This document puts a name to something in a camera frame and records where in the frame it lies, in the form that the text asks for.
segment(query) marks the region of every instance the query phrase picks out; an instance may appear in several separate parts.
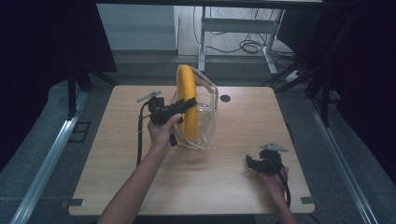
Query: wall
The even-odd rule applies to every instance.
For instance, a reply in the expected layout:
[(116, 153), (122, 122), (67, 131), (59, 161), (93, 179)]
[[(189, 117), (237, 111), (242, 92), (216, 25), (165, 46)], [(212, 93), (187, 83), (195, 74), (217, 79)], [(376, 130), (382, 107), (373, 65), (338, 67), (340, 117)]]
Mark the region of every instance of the wall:
[(173, 6), (97, 4), (112, 50), (176, 50)]

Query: gray floor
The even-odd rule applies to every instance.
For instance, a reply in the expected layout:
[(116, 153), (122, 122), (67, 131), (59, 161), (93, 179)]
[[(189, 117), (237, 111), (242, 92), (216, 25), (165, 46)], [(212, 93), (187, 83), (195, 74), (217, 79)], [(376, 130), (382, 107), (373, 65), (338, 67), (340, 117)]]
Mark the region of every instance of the gray floor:
[[(119, 72), (108, 74), (123, 85), (175, 85), (177, 66), (197, 66), (192, 56), (115, 55)], [(225, 55), (208, 57), (205, 74), (218, 86), (260, 86), (271, 78), (262, 57)], [(81, 143), (68, 143), (57, 162), (48, 185), (29, 223), (91, 223), (97, 217), (73, 217), (67, 212), (112, 87), (90, 76), (94, 83), (80, 122), (91, 124)], [(296, 214), (300, 223), (364, 223), (331, 149), (320, 132), (307, 100), (306, 83), (276, 94), (316, 209), (312, 214)], [(49, 92), (49, 102), (26, 136), (18, 152), (0, 174), (0, 223), (9, 223), (35, 175), (46, 158), (67, 115), (67, 87), (62, 82)], [(378, 223), (396, 223), (396, 188), (359, 137), (348, 127), (335, 108), (330, 107), (330, 129), (347, 164), (373, 211)], [(81, 136), (73, 134), (71, 139)], [(161, 217), (139, 223), (275, 223), (272, 215), (250, 217)]]

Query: floor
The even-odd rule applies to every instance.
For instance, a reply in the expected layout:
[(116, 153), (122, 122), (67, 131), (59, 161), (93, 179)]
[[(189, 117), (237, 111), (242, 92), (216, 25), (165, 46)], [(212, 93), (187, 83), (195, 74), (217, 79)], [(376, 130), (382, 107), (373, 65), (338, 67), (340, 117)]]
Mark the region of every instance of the floor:
[[(119, 72), (108, 74), (124, 85), (173, 85), (175, 71), (180, 63), (192, 66), (197, 64), (198, 44), (191, 26), (183, 24), (192, 21), (193, 7), (180, 8), (180, 33), (178, 56), (136, 56), (115, 55)], [(228, 15), (224, 8), (212, 8), (212, 15)], [(250, 12), (242, 10), (236, 14), (239, 17), (250, 16)], [(214, 39), (225, 35), (214, 35)], [(207, 40), (207, 45), (215, 48), (232, 49), (239, 46), (239, 41), (246, 35), (230, 35), (227, 40), (221, 40), (226, 45), (218, 45)], [(282, 43), (277, 43), (275, 49), (287, 49)], [(270, 77), (265, 60), (260, 53), (251, 55), (244, 51), (237, 54), (225, 54), (216, 50), (207, 52), (211, 57), (207, 60), (206, 75), (217, 85), (260, 86)], [(290, 62), (278, 64), (278, 69)], [(72, 203), (75, 186), (88, 156), (95, 131), (103, 116), (106, 102), (112, 87), (103, 80), (90, 76), (93, 89), (90, 92), (80, 121), (91, 124), (90, 131), (81, 143), (68, 143), (62, 156), (45, 187), (40, 199), (32, 211), (29, 223), (93, 223), (97, 217), (72, 217), (67, 212), (67, 205)], [(370, 150), (351, 130), (336, 106), (329, 110), (330, 134), (336, 141), (336, 146), (326, 139), (326, 133), (320, 128), (313, 105), (304, 97), (306, 82), (276, 94), (282, 115), (290, 128), (290, 136), (304, 175), (315, 201), (316, 209), (312, 214), (296, 214), (299, 223), (365, 223), (363, 212), (373, 211), (376, 220), (366, 223), (396, 223), (393, 215), (396, 211), (396, 188), (389, 180), (380, 164), (375, 160)], [(35, 178), (35, 174), (46, 158), (56, 136), (67, 115), (67, 86), (60, 83), (49, 92), (49, 103), (35, 127), (26, 137), (20, 149), (0, 174), (0, 223), (9, 223), (21, 204), (26, 191)], [(71, 139), (79, 136), (72, 134)], [(346, 166), (339, 162), (345, 160)], [(345, 176), (349, 170), (352, 176)], [(350, 180), (358, 183), (356, 188), (350, 187)], [(257, 214), (250, 217), (195, 217), (185, 219), (177, 217), (160, 217), (153, 219), (140, 218), (138, 223), (276, 223), (275, 216)]]

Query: black hole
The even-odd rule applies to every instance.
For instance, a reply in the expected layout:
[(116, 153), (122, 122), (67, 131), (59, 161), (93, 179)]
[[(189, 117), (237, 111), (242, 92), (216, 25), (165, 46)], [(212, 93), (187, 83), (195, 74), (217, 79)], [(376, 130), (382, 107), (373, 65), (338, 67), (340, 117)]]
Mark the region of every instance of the black hole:
[(231, 101), (231, 97), (230, 97), (229, 95), (221, 95), (221, 96), (220, 96), (220, 100), (221, 100), (222, 102), (227, 103), (227, 102), (230, 102), (230, 101)]

